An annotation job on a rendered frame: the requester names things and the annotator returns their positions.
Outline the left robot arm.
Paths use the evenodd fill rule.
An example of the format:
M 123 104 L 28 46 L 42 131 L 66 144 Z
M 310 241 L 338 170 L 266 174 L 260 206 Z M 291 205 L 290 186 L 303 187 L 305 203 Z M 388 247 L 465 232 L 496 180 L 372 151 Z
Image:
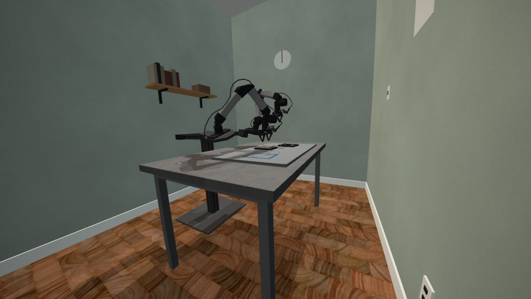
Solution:
M 275 107 L 276 106 L 286 106 L 287 105 L 287 99 L 282 98 L 282 96 L 279 93 L 271 93 L 266 92 L 262 89 L 259 89 L 258 94 L 264 99 L 264 97 L 271 98 L 275 101 Z M 256 104 L 255 104 L 256 105 Z M 253 128 L 258 130 L 260 124 L 262 124 L 262 112 L 259 110 L 259 107 L 256 105 L 256 113 L 255 113 L 255 121 L 253 121 Z

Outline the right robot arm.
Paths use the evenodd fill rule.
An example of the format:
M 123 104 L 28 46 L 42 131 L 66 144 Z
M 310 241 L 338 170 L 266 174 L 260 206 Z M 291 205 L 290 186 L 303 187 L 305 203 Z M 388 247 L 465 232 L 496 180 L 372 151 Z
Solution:
M 213 126 L 215 133 L 208 136 L 208 139 L 216 139 L 217 137 L 220 137 L 221 135 L 230 131 L 230 129 L 227 128 L 223 129 L 221 124 L 226 120 L 226 117 L 237 104 L 237 102 L 241 100 L 241 98 L 243 98 L 247 93 L 255 101 L 256 105 L 259 107 L 259 110 L 262 112 L 262 123 L 276 123 L 276 115 L 270 114 L 269 107 L 265 104 L 265 102 L 263 102 L 259 94 L 256 92 L 255 85 L 242 85 L 236 88 L 230 100 L 225 104 L 220 112 L 216 113 L 214 117 L 215 125 Z

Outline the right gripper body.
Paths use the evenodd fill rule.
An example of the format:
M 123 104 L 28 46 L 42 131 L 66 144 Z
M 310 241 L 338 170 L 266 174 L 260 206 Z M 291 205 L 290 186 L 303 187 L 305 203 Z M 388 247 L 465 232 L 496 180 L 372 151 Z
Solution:
M 262 123 L 262 130 L 259 130 L 258 133 L 272 132 L 272 130 L 270 130 L 270 127 L 276 129 L 275 126 L 269 126 L 268 123 Z

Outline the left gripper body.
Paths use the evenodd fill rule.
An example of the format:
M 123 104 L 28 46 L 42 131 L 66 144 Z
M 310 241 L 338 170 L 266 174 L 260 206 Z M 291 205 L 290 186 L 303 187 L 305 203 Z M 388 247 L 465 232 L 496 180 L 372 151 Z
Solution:
M 273 114 L 279 114 L 279 115 L 283 115 L 282 111 L 286 111 L 286 110 L 281 110 L 280 109 L 280 106 L 276 106 L 275 107 L 275 112 L 273 112 Z

